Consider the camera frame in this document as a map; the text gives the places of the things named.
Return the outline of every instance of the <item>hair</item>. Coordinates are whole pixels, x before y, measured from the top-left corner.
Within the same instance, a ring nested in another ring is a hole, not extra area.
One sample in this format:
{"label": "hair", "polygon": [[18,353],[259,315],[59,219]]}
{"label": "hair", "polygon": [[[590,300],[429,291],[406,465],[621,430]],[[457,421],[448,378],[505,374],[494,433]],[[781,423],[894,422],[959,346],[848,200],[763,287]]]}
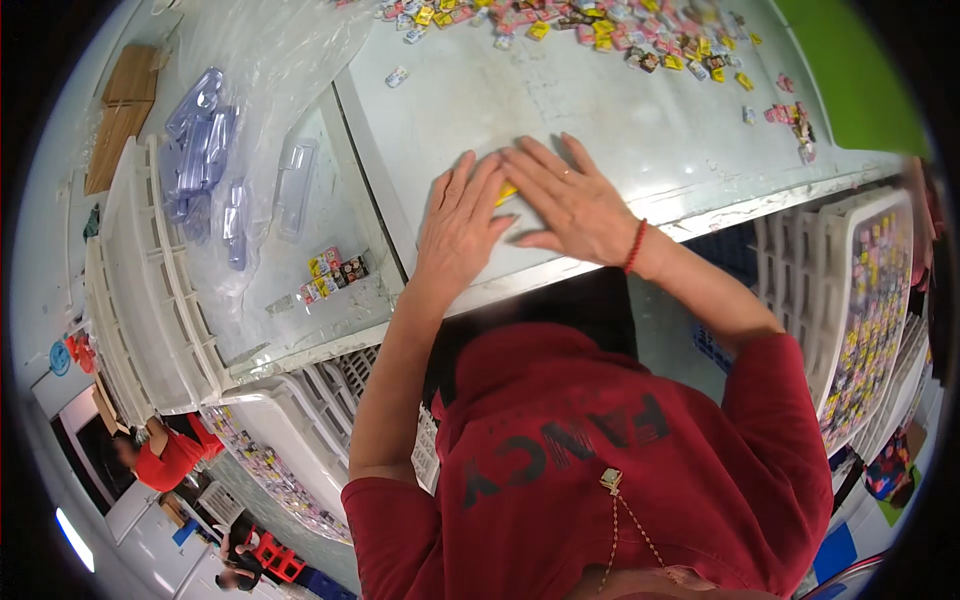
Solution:
{"label": "hair", "polygon": [[890,496],[890,508],[900,510],[905,507],[910,501],[910,498],[913,497],[913,491],[917,488],[917,478],[914,476],[913,471],[914,467],[910,467],[910,470],[907,471],[906,474],[906,476],[910,478],[910,481]]}

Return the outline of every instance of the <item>gold chain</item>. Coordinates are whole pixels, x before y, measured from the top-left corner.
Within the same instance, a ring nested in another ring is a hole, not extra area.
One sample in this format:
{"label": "gold chain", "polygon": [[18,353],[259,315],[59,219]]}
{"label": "gold chain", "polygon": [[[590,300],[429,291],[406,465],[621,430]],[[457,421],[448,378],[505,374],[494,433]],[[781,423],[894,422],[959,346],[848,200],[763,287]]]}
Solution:
{"label": "gold chain", "polygon": [[616,509],[617,500],[619,500],[620,504],[623,505],[623,508],[627,509],[627,512],[630,513],[630,517],[634,520],[634,525],[636,525],[636,528],[640,530],[640,534],[647,541],[647,545],[650,546],[650,550],[652,550],[654,556],[657,557],[657,562],[660,563],[660,568],[662,568],[667,577],[670,578],[670,581],[676,585],[679,585],[680,582],[677,581],[677,577],[667,570],[666,564],[663,563],[663,558],[660,557],[660,552],[657,551],[654,543],[650,541],[650,536],[647,535],[646,530],[644,530],[643,526],[640,525],[640,521],[636,520],[636,515],[634,515],[632,510],[630,510],[630,506],[627,505],[627,501],[624,500],[620,495],[620,490],[617,487],[619,486],[622,478],[623,474],[620,471],[614,468],[608,468],[607,471],[604,472],[604,476],[600,479],[600,485],[610,490],[610,495],[613,496],[613,548],[611,548],[610,560],[607,562],[607,570],[603,573],[603,579],[600,580],[600,587],[597,589],[597,593],[603,591],[603,587],[607,584],[607,576],[610,575],[610,570],[613,568],[613,557],[616,556],[616,543],[619,539],[620,532]]}

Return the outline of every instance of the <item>red garment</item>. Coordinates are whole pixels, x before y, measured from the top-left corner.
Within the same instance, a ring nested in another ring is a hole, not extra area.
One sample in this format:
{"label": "red garment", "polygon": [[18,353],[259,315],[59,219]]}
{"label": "red garment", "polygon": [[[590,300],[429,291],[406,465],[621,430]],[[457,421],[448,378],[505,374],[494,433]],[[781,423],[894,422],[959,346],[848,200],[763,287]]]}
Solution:
{"label": "red garment", "polygon": [[[787,335],[740,353],[722,410],[555,324],[472,342],[457,394],[436,498],[377,477],[344,488],[365,598],[564,596],[610,558],[607,467],[663,561],[721,588],[788,596],[827,530],[827,454]],[[613,567],[657,566],[621,508]]]}
{"label": "red garment", "polygon": [[212,459],[224,449],[217,436],[209,433],[196,415],[187,415],[190,426],[203,444],[197,444],[173,429],[167,431],[167,445],[156,456],[147,444],[140,448],[136,459],[136,477],[158,492],[169,492],[183,480],[200,459]]}

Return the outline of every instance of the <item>cardboard box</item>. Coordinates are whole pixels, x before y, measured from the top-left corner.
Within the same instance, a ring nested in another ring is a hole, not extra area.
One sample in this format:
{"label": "cardboard box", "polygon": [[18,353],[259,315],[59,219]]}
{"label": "cardboard box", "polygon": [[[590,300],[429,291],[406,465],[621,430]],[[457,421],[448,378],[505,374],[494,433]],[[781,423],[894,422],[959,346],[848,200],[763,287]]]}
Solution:
{"label": "cardboard box", "polygon": [[120,53],[101,96],[104,120],[86,170],[86,196],[110,189],[127,138],[140,133],[154,107],[156,56],[153,46],[127,46]]}

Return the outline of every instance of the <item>table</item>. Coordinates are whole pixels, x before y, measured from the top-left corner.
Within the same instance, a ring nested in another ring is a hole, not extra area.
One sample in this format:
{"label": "table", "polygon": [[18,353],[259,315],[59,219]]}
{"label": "table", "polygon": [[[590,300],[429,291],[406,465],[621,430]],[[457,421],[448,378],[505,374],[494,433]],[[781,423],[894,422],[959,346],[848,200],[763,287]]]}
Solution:
{"label": "table", "polygon": [[[390,238],[407,275],[432,179],[467,149],[482,156],[528,133],[548,142],[576,135],[635,214],[683,241],[870,180],[893,175],[900,159],[829,142],[827,118],[804,58],[772,4],[731,0],[746,30],[763,43],[738,42],[741,69],[756,89],[697,81],[688,71],[648,74],[580,46],[553,29],[541,42],[519,29],[509,51],[493,48],[492,24],[431,26],[415,45],[393,23],[376,23],[366,44],[334,80],[348,127]],[[409,79],[391,89],[398,65]],[[776,87],[782,72],[795,93]],[[818,136],[817,158],[802,165],[790,129],[762,112],[803,101]],[[757,123],[742,122],[742,107]],[[519,197],[498,214],[520,216],[508,236],[540,228]],[[456,314],[595,268],[542,250],[498,244],[490,265],[454,303]]]}

